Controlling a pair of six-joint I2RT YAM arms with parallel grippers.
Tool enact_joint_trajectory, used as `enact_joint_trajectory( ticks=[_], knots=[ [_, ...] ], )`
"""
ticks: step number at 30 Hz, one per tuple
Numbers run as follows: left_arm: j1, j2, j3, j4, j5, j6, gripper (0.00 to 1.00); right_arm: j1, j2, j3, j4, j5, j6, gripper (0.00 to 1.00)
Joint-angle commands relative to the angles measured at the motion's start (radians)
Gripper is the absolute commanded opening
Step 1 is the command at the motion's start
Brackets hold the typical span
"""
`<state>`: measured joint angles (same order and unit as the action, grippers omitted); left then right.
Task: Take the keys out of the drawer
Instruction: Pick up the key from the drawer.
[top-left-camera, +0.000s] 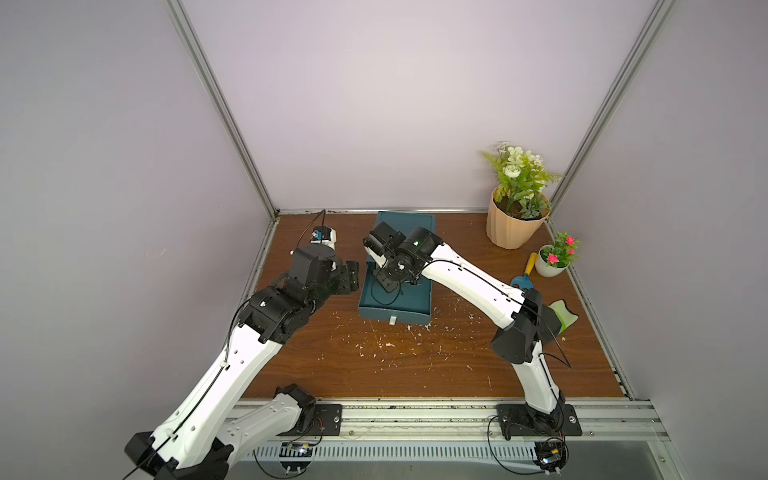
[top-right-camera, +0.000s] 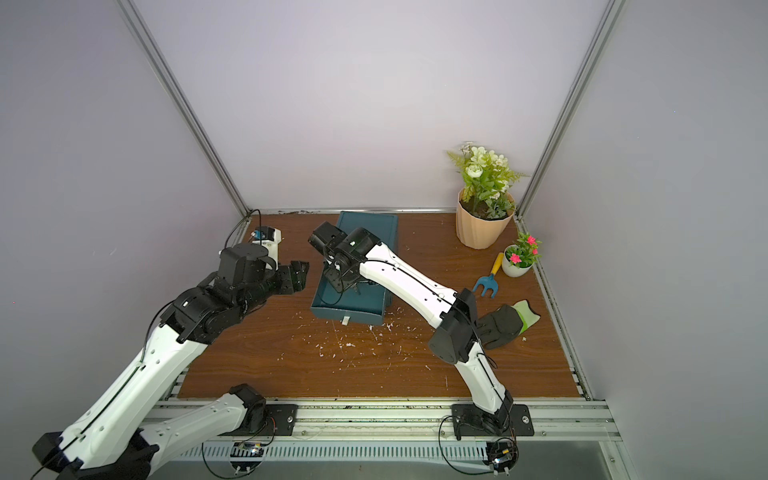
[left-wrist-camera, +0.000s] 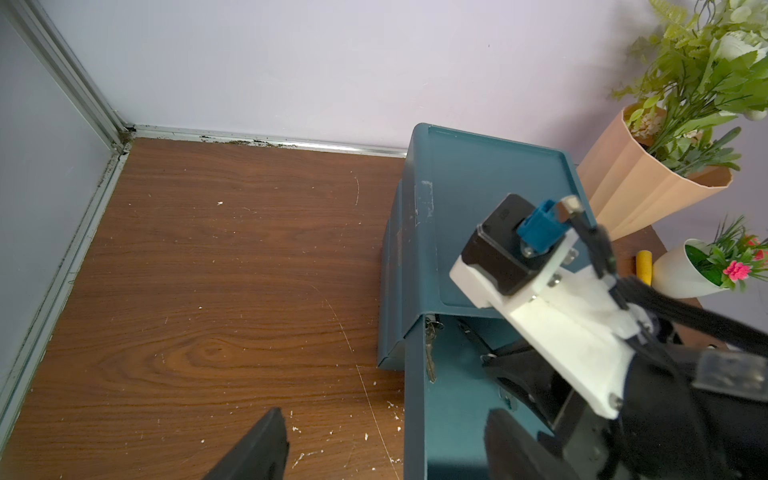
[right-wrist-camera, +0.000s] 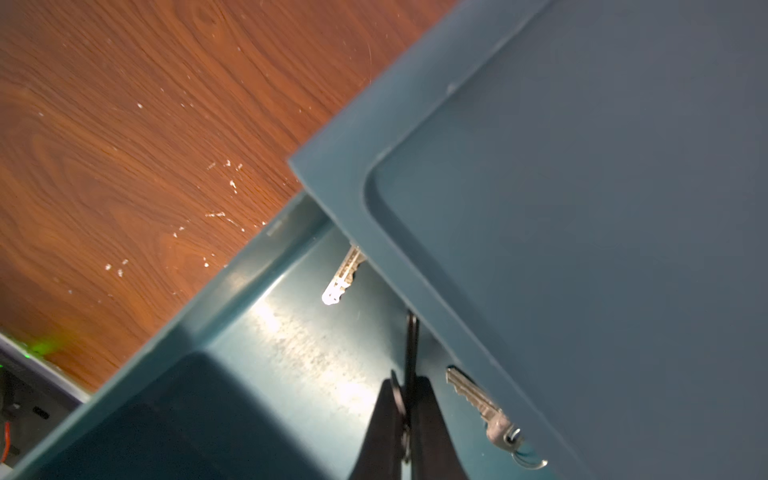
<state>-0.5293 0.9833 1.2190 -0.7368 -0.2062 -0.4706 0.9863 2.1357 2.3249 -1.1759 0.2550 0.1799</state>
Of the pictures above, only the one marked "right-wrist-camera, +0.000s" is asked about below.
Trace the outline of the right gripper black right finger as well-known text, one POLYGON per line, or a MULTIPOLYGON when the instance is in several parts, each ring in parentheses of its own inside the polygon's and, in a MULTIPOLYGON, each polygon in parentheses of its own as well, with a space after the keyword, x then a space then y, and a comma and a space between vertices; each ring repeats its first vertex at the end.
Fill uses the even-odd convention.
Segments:
POLYGON ((405 353, 406 423, 411 478, 468 478, 458 458, 432 384, 417 374, 419 320, 408 312, 405 353))

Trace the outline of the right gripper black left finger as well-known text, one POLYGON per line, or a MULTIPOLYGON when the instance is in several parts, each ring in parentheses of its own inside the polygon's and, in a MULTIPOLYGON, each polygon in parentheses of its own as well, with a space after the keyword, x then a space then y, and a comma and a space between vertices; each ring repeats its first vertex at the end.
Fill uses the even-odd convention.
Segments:
POLYGON ((394 370, 384 380, 350 480, 400 480, 407 450, 406 407, 394 370))

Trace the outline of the silver keys black tag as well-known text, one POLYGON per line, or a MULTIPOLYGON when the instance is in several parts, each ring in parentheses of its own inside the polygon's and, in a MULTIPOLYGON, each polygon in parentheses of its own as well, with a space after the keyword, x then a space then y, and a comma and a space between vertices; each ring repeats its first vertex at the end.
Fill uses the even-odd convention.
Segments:
POLYGON ((358 246, 350 247, 321 296, 325 305, 331 306, 339 303, 341 296, 354 282, 358 268, 366 260, 367 257, 358 246))
POLYGON ((531 459, 529 454, 521 451, 525 444, 521 428, 470 377, 456 366, 449 366, 445 376, 454 391, 478 411, 485 422, 486 438, 492 445, 510 454, 522 469, 537 471, 548 466, 546 459, 531 459))

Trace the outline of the teal drawer tray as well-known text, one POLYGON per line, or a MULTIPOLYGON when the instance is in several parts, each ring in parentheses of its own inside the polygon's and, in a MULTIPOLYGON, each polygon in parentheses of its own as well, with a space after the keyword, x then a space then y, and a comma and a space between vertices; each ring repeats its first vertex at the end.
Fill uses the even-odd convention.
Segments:
MULTIPOLYGON (((322 302, 349 246, 297 196, 11 477, 349 479, 392 370, 406 399, 416 315, 369 264, 338 304, 322 302)), ((490 443, 446 381, 454 357, 418 320, 417 374, 432 384, 467 479, 552 478, 490 443)))

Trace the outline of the teal drawer cabinet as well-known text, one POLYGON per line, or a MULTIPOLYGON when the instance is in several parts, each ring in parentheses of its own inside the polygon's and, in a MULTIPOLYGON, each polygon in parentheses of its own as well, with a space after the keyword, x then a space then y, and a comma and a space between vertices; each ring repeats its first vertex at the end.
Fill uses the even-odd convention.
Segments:
POLYGON ((467 1, 290 164, 559 477, 766 477, 765 2, 467 1))

